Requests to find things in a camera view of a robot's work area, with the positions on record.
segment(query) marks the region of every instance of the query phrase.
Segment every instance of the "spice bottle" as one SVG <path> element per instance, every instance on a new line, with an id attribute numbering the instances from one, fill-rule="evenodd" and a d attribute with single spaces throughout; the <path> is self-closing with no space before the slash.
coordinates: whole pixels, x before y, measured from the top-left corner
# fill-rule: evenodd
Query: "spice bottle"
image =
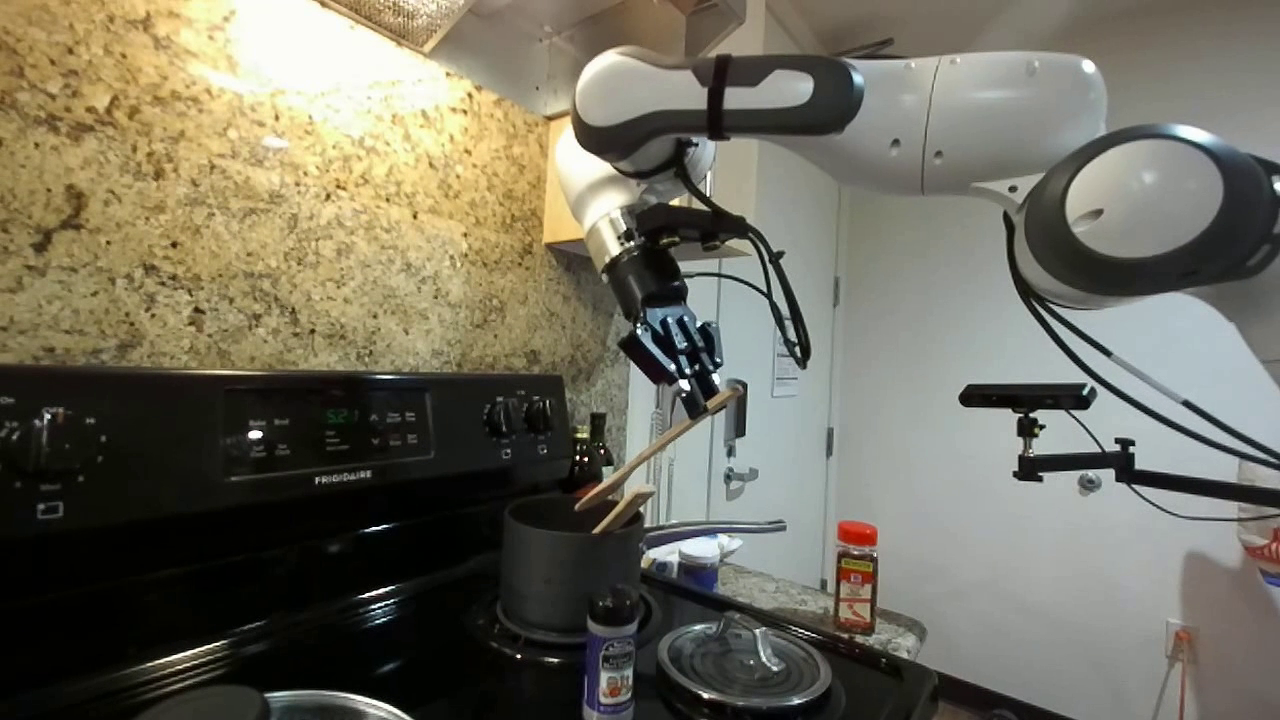
<path id="1" fill-rule="evenodd" d="M 588 602 L 582 720 L 628 720 L 636 710 L 641 593 L 611 583 Z"/>
<path id="2" fill-rule="evenodd" d="M 875 633 L 875 589 L 878 589 L 878 554 L 875 554 L 875 523 L 839 519 L 836 523 L 836 629 L 851 635 Z"/>
<path id="3" fill-rule="evenodd" d="M 608 430 L 603 412 L 590 412 L 590 420 L 570 430 L 570 463 L 568 463 L 568 477 L 559 478 L 559 492 L 582 492 L 603 478 L 611 463 L 603 430 Z"/>

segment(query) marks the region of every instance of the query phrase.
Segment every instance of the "red cap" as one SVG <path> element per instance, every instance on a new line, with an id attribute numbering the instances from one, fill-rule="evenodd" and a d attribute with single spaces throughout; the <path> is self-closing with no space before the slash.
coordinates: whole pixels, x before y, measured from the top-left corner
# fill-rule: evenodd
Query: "red cap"
<path id="1" fill-rule="evenodd" d="M 875 523 L 864 523 L 864 519 L 839 519 L 836 523 L 836 537 L 839 537 L 839 545 L 875 545 Z"/>

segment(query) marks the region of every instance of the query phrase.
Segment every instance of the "camera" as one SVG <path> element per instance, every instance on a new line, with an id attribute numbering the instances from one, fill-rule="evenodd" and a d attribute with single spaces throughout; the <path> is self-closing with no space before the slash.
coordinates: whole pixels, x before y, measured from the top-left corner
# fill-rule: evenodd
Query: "camera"
<path id="1" fill-rule="evenodd" d="M 1096 393 L 1086 385 L 965 385 L 960 403 L 1012 407 L 1012 412 L 1035 412 L 1035 407 L 1082 412 L 1093 397 Z"/>

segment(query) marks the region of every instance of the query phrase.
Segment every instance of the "stove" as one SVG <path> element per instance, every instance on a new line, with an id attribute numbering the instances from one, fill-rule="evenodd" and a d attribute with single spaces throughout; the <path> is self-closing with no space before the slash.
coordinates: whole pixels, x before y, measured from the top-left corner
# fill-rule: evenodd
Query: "stove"
<path id="1" fill-rule="evenodd" d="M 208 683 L 579 717 L 579 649 L 494 606 L 500 508 L 568 459 L 557 374 L 0 369 L 0 717 L 131 720 Z M 739 717 L 655 667 L 723 613 L 831 665 L 793 717 L 931 710 L 910 658 L 646 576 L 641 720 Z"/>

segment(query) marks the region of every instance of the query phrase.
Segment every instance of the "stove control panel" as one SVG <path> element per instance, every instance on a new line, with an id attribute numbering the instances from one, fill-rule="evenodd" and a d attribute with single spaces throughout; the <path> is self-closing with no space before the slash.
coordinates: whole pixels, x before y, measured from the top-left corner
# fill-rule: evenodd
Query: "stove control panel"
<path id="1" fill-rule="evenodd" d="M 0 541 L 568 459 L 557 374 L 0 369 Z"/>

